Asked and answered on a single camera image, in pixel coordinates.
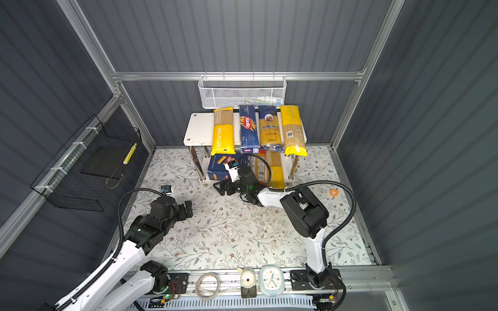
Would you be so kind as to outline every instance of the wire mesh basket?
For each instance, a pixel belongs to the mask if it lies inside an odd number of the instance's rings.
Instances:
[[[137,128],[99,123],[57,167],[46,167],[31,188],[55,207],[104,211],[122,195],[121,187],[133,153],[140,148]]]
[[[273,80],[210,80],[199,78],[202,107],[238,108],[241,104],[281,106],[285,100],[287,81]]]

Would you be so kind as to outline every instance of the clock face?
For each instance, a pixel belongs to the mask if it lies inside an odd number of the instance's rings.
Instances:
[[[260,274],[262,285],[267,291],[278,291],[282,288],[284,280],[282,279],[282,273],[280,270],[275,268],[266,268],[260,272]]]

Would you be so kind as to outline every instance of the blue pasta box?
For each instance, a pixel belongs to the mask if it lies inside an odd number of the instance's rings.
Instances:
[[[210,180],[218,180],[222,181],[225,179],[230,178],[230,174],[228,171],[225,169],[225,163],[228,163],[230,160],[235,158],[237,162],[239,162],[239,165],[241,166],[247,166],[249,165],[249,159],[245,157],[242,162],[240,162],[242,154],[236,153],[236,154],[215,154],[214,156],[211,157],[211,160],[209,161],[209,166],[208,166],[208,177]]]
[[[259,153],[259,139],[256,128],[256,110],[253,105],[240,105],[241,153]]]

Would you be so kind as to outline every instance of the light blue clock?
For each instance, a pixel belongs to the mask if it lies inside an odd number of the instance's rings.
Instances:
[[[281,295],[285,289],[282,269],[275,265],[262,267],[258,273],[258,284],[259,290],[265,296]]]

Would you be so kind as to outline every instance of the floral patterned mat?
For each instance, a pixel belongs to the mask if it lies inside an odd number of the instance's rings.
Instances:
[[[301,158],[295,173],[296,184],[318,179],[338,181],[326,146],[309,146],[308,157]],[[277,207],[257,207],[239,196],[220,196],[212,184],[202,184],[187,148],[157,149],[142,187],[159,190],[171,184],[179,203],[192,201],[194,216],[177,222],[147,256],[170,270],[259,268],[274,264],[301,267],[306,262],[303,237],[292,227],[286,213]],[[310,189],[329,210],[326,232],[337,227],[349,213],[342,189],[330,195],[328,185]],[[133,204],[125,232],[131,222],[150,211],[152,193],[140,192]],[[370,265],[370,259],[353,220],[332,237],[326,247],[334,266]]]

